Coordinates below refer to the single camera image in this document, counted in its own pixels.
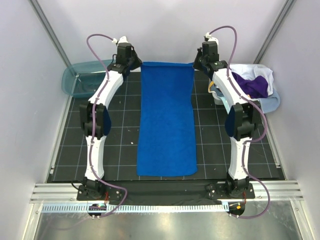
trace white wall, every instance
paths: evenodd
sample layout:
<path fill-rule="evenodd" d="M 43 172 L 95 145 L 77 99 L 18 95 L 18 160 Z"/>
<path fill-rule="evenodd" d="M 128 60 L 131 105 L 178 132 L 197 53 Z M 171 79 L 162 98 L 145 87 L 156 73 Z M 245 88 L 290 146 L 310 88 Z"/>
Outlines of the white wall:
<path fill-rule="evenodd" d="M 297 179 L 320 236 L 320 1 L 296 1 L 262 63 L 281 96 L 268 115 L 290 179 Z"/>
<path fill-rule="evenodd" d="M 222 25 L 238 30 L 234 61 L 252 63 L 285 0 L 38 0 L 72 64 L 96 60 L 90 34 L 127 35 L 143 61 L 194 61 L 203 35 Z M 228 60 L 234 36 L 215 35 Z M 103 59 L 116 52 L 109 40 L 92 39 Z"/>
<path fill-rule="evenodd" d="M 0 239 L 20 240 L 49 169 L 65 66 L 27 0 L 1 0 L 0 35 Z"/>

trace robotic arm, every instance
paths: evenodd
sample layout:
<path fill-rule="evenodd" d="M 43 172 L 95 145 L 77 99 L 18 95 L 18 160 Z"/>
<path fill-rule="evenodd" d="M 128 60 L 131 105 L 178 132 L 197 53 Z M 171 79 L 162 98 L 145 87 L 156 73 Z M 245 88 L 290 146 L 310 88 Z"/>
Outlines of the robotic arm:
<path fill-rule="evenodd" d="M 249 177 L 243 169 L 242 158 L 244 157 L 244 165 L 247 168 L 250 143 L 246 143 L 245 147 L 244 142 L 252 139 L 254 131 L 258 128 L 260 114 L 248 102 L 240 98 L 238 93 L 242 96 L 246 94 L 232 74 L 229 77 L 238 92 L 228 80 L 228 64 L 219 59 L 218 40 L 208 33 L 204 39 L 202 47 L 198 49 L 193 67 L 204 72 L 216 84 L 230 106 L 224 124 L 225 131 L 231 140 L 231 164 L 226 176 L 226 191 L 230 196 L 236 197 L 249 187 Z"/>
<path fill-rule="evenodd" d="M 83 193 L 83 196 L 90 195 L 97 197 L 106 192 L 106 186 L 97 180 L 89 162 L 89 150 L 93 133 L 93 104 L 98 97 L 98 93 L 104 88 L 96 103 L 95 135 L 91 153 L 91 161 L 95 173 L 99 178 L 103 179 L 105 175 L 103 168 L 104 145 L 106 137 L 111 130 L 111 119 L 108 114 L 109 103 L 117 89 L 130 74 L 130 70 L 139 68 L 142 64 L 134 47 L 128 43 L 125 36 L 121 37 L 116 44 L 117 54 L 115 63 L 111 63 L 107 67 L 109 71 L 109 80 L 106 75 L 99 88 L 95 91 L 95 94 L 88 102 L 84 102 L 80 105 L 81 128 L 84 131 L 88 154 L 86 172 L 82 181 L 83 185 L 79 187 L 79 191 Z"/>

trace white strip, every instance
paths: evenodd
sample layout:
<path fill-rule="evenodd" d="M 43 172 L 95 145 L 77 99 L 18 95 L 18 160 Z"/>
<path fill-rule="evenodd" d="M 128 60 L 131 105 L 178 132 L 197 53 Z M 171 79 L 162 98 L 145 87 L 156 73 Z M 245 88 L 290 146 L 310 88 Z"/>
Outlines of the white strip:
<path fill-rule="evenodd" d="M 93 203 L 45 203 L 42 213 L 106 213 L 113 210 L 115 205 L 107 205 L 106 210 L 90 210 Z M 201 206 L 138 206 L 122 205 L 116 213 L 203 213 L 203 212 L 228 212 L 229 205 L 223 202 L 220 205 Z"/>

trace cable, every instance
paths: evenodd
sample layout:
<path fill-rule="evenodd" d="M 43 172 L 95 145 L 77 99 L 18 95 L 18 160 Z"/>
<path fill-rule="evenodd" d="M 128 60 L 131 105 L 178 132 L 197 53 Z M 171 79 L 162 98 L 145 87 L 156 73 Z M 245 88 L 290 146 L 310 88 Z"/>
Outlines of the cable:
<path fill-rule="evenodd" d="M 218 28 L 212 30 L 209 34 L 211 35 L 212 33 L 216 32 L 216 31 L 218 31 L 220 29 L 232 29 L 233 32 L 234 32 L 234 45 L 233 45 L 233 49 L 232 49 L 232 52 L 231 52 L 231 55 L 230 55 L 230 59 L 228 61 L 227 68 L 226 68 L 227 79 L 229 80 L 232 88 L 239 95 L 239 97 L 241 99 L 245 100 L 246 102 L 248 102 L 250 105 L 252 105 L 259 112 L 259 114 L 261 115 L 261 117 L 262 117 L 262 119 L 264 121 L 264 129 L 263 129 L 263 133 L 261 134 L 261 136 L 258 137 L 257 139 L 244 141 L 244 143 L 243 143 L 243 151 L 242 151 L 242 156 L 241 157 L 242 157 L 242 168 L 243 168 L 245 174 L 247 174 L 251 179 L 253 179 L 253 180 L 257 181 L 258 183 L 260 183 L 263 186 L 263 188 L 265 189 L 266 195 L 267 195 L 267 198 L 268 198 L 267 205 L 266 205 L 265 209 L 261 213 L 259 213 L 257 215 L 254 215 L 254 216 L 237 216 L 237 215 L 232 214 L 233 217 L 240 218 L 240 219 L 254 219 L 254 218 L 260 217 L 261 215 L 263 215 L 265 212 L 268 211 L 268 209 L 270 207 L 270 193 L 269 193 L 266 185 L 261 180 L 256 178 L 255 176 L 252 176 L 246 169 L 246 166 L 245 166 L 246 144 L 247 143 L 257 143 L 257 142 L 261 141 L 265 137 L 265 135 L 267 134 L 268 123 L 267 123 L 266 116 L 262 112 L 262 110 L 254 102 L 252 102 L 251 100 L 249 100 L 246 97 L 242 96 L 241 93 L 238 91 L 238 89 L 236 88 L 236 86 L 234 85 L 234 83 L 232 82 L 232 80 L 230 78 L 230 63 L 232 61 L 232 58 L 234 57 L 234 54 L 235 54 L 235 51 L 236 51 L 236 47 L 237 47 L 237 41 L 238 41 L 238 35 L 237 35 L 236 29 L 233 26 L 225 25 L 225 26 L 221 26 L 221 27 L 218 27 Z"/>
<path fill-rule="evenodd" d="M 106 65 L 104 64 L 104 62 L 98 57 L 98 55 L 95 53 L 95 51 L 92 49 L 92 47 L 90 46 L 90 43 L 89 43 L 89 39 L 91 37 L 94 37 L 94 36 L 101 36 L 101 37 L 105 37 L 107 39 L 110 39 L 111 41 L 113 40 L 113 38 L 107 36 L 107 35 L 103 35 L 103 34 L 91 34 L 90 36 L 87 37 L 86 39 L 86 44 L 88 45 L 89 49 L 91 50 L 92 54 L 96 57 L 96 59 L 98 59 L 98 61 L 102 64 L 102 66 L 104 67 L 105 69 L 105 74 L 106 74 L 106 77 L 107 77 L 107 81 L 105 81 L 104 85 L 102 86 L 102 88 L 100 89 L 100 91 L 98 92 L 95 100 L 94 100 L 94 103 L 93 103 L 93 106 L 92 106 L 92 138 L 91 138 L 91 143 L 90 143 L 90 148 L 89 148 L 89 164 L 90 164 L 90 168 L 91 168 L 91 171 L 93 173 L 93 175 L 95 176 L 96 179 L 98 179 L 99 182 L 103 183 L 104 185 L 107 185 L 111 188 L 115 188 L 115 189 L 119 189 L 119 190 L 123 190 L 124 191 L 124 196 L 122 198 L 122 200 L 120 201 L 120 203 L 114 208 L 112 209 L 111 211 L 105 213 L 105 214 L 102 214 L 100 216 L 100 218 L 103 218 L 103 217 L 107 217 L 109 215 L 111 215 L 112 213 L 114 213 L 123 203 L 124 201 L 126 200 L 127 198 L 127 195 L 128 195 L 128 191 L 126 188 L 124 187 L 121 187 L 121 186 L 117 186 L 117 185 L 113 185 L 113 184 L 110 184 L 110 183 L 107 183 L 106 181 L 102 180 L 96 173 L 96 171 L 94 170 L 94 166 L 92 165 L 92 150 L 93 150 L 93 145 L 94 145 L 94 140 L 95 140 L 95 134 L 96 134 L 96 105 L 97 105 L 97 102 L 99 100 L 99 97 L 101 95 L 101 93 L 103 92 L 103 90 L 106 88 L 108 82 L 109 82 L 109 71 L 108 71 L 108 68 L 106 67 Z"/>

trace light blue cloth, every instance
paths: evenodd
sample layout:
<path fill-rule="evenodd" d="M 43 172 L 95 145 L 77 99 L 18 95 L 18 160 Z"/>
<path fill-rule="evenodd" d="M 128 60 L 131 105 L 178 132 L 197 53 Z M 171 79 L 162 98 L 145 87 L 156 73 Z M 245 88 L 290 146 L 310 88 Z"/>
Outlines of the light blue cloth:
<path fill-rule="evenodd" d="M 228 104 L 226 98 L 224 97 L 224 95 L 222 94 L 222 92 L 219 91 L 214 85 L 212 85 L 210 87 L 210 92 L 216 93 L 216 95 L 223 102 L 223 105 L 224 105 L 227 113 L 229 113 L 231 106 L 229 106 L 229 104 Z M 275 111 L 279 107 L 280 102 L 281 102 L 280 96 L 275 88 L 273 88 L 273 94 L 271 94 L 267 98 L 258 98 L 258 100 L 261 103 L 261 109 L 264 114 L 271 113 L 271 112 Z"/>

